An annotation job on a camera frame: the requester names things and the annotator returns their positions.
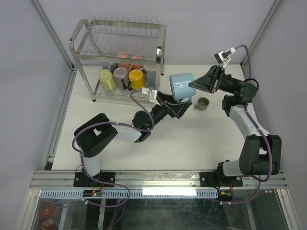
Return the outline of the light blue mug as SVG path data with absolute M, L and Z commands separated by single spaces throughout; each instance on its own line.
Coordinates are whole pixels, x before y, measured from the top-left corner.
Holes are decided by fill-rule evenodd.
M 192 101 L 192 97 L 196 95 L 196 89 L 189 86 L 194 81 L 192 73 L 172 74 L 169 77 L 170 87 L 173 99 L 177 102 L 180 100 Z

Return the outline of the small olive cup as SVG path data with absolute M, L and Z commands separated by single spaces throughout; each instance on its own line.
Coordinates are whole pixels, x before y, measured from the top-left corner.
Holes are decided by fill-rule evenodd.
M 210 104 L 210 101 L 206 97 L 200 97 L 194 104 L 194 109 L 199 111 L 205 111 Z

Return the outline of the grey white small mug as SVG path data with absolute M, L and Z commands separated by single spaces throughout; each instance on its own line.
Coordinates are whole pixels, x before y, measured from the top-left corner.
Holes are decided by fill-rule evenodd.
M 156 75 L 155 72 L 148 72 L 145 78 L 145 87 L 146 88 L 155 88 Z

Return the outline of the yellow mug black handle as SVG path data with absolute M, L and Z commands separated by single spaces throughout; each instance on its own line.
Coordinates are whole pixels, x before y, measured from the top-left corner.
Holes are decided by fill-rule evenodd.
M 134 69 L 129 73 L 129 83 L 127 89 L 131 90 L 140 90 L 145 87 L 144 74 L 139 69 Z

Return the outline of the lilac mug with handle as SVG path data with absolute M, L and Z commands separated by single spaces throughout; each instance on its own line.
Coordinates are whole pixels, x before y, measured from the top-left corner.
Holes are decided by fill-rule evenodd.
M 144 74 L 147 74 L 148 72 L 156 72 L 156 66 L 152 66 L 152 65 L 143 65 L 143 72 Z

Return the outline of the lilac mug black handle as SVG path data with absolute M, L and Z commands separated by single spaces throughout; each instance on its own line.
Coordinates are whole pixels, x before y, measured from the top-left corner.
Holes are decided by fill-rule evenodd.
M 116 85 L 120 88 L 127 89 L 129 83 L 128 71 L 126 68 L 119 67 L 113 72 Z

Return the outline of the pale green mug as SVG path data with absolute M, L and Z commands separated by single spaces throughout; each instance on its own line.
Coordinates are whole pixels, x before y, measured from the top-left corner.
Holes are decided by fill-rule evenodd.
M 102 88 L 105 91 L 113 92 L 116 87 L 113 74 L 108 69 L 102 69 L 99 73 L 99 80 L 102 84 Z

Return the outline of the grey-blue round ceramic cup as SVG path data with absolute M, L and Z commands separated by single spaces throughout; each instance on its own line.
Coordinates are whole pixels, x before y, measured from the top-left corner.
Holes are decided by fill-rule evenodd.
M 118 64 L 115 62 L 103 62 L 103 69 L 107 69 L 110 72 L 114 72 L 118 68 Z

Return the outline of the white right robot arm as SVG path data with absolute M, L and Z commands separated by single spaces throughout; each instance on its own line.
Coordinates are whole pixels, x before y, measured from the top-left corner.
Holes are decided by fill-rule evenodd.
M 252 177 L 264 183 L 280 170 L 281 138 L 265 130 L 248 111 L 259 89 L 259 84 L 252 81 L 235 79 L 226 74 L 224 68 L 214 65 L 205 75 L 189 83 L 190 87 L 203 92 L 226 92 L 222 109 L 245 139 L 238 160 L 218 164 L 214 179 L 219 185 L 226 185 L 232 177 Z

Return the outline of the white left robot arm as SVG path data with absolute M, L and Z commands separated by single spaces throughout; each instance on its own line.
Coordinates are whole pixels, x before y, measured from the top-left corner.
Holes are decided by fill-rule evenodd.
M 130 94 L 130 97 L 142 110 L 134 115 L 131 124 L 117 123 L 110 120 L 106 114 L 100 113 L 73 133 L 72 148 L 80 154 L 85 172 L 83 179 L 90 186 L 95 186 L 100 182 L 101 168 L 98 156 L 112 140 L 143 142 L 166 116 L 180 119 L 192 105 L 192 96 L 176 100 L 173 95 L 158 91 L 157 104 L 151 111 L 148 111 L 135 100 L 134 93 L 135 91 Z

